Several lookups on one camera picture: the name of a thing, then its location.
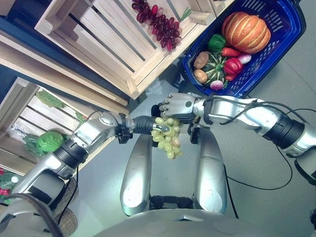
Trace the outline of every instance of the gray floor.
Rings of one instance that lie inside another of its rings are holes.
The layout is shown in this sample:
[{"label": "gray floor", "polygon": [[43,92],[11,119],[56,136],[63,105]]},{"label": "gray floor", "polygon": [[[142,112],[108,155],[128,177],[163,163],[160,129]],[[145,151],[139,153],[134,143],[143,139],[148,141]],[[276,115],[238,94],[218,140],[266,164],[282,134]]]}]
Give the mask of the gray floor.
[{"label": "gray floor", "polygon": [[[316,109],[315,1],[303,0],[301,7],[308,25],[305,34],[250,96],[285,103],[292,108]],[[131,117],[150,115],[153,104],[178,91],[169,83],[174,78],[181,80],[173,65],[152,84],[147,98]],[[196,92],[190,86],[185,90]],[[316,124],[315,114],[301,114]],[[211,129],[231,177],[261,187],[277,187],[288,180],[289,167],[272,143],[235,125],[213,125]],[[120,207],[119,190],[137,137],[125,145],[112,142],[80,172],[79,197],[71,205],[79,222],[74,237],[93,236],[126,218]],[[196,148],[189,144],[185,133],[180,135],[180,140],[184,156],[176,160],[168,160],[162,151],[154,150],[152,195],[191,197]],[[299,175],[294,160],[288,160],[293,167],[293,179],[288,186],[277,191],[261,191],[231,181],[233,198],[240,219],[271,229],[280,237],[308,237],[313,231],[309,214],[316,207],[316,190]],[[226,214],[233,216],[230,203]]]}]

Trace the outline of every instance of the radish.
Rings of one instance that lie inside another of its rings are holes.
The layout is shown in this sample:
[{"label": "radish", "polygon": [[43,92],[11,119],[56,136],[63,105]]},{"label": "radish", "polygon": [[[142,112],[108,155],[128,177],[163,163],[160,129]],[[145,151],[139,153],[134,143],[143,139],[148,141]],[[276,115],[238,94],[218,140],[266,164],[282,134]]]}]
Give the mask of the radish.
[{"label": "radish", "polygon": [[212,90],[221,90],[221,89],[223,89],[223,86],[224,86],[224,84],[221,80],[215,80],[215,81],[211,82],[210,88]]}]

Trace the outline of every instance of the green squash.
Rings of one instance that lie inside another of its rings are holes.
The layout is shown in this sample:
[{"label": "green squash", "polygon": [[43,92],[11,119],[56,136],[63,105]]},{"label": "green squash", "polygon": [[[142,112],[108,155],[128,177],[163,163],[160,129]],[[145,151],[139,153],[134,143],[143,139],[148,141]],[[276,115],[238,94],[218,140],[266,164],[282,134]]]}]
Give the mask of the green squash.
[{"label": "green squash", "polygon": [[212,81],[221,80],[225,81],[225,73],[223,71],[224,63],[227,58],[223,57],[221,54],[213,54],[208,52],[208,62],[202,68],[202,70],[207,75],[206,85],[211,84]]}]

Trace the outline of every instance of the squash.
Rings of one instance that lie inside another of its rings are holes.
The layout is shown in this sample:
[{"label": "squash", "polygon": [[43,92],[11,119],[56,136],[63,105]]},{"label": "squash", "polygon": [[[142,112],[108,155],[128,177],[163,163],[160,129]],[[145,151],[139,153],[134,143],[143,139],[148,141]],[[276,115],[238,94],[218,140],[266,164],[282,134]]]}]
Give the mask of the squash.
[{"label": "squash", "polygon": [[209,53],[208,62],[202,68],[202,70],[207,75],[207,81],[205,84],[209,85],[212,81],[221,80],[224,82],[225,74],[223,72],[224,63],[226,62],[227,58],[223,57],[221,54],[212,54]]},{"label": "squash", "polygon": [[271,32],[264,20],[245,12],[229,15],[222,25],[222,35],[227,44],[251,54],[262,50],[271,38]]}]

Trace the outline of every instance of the grape stem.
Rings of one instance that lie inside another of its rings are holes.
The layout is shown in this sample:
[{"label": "grape stem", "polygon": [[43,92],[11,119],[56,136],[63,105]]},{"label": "grape stem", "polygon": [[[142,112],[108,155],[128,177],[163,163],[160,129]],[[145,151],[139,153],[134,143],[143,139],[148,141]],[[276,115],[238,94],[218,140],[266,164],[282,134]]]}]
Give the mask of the grape stem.
[{"label": "grape stem", "polygon": [[181,17],[181,21],[186,19],[191,13],[192,13],[192,9],[187,7],[186,10],[184,11],[182,17]]}]

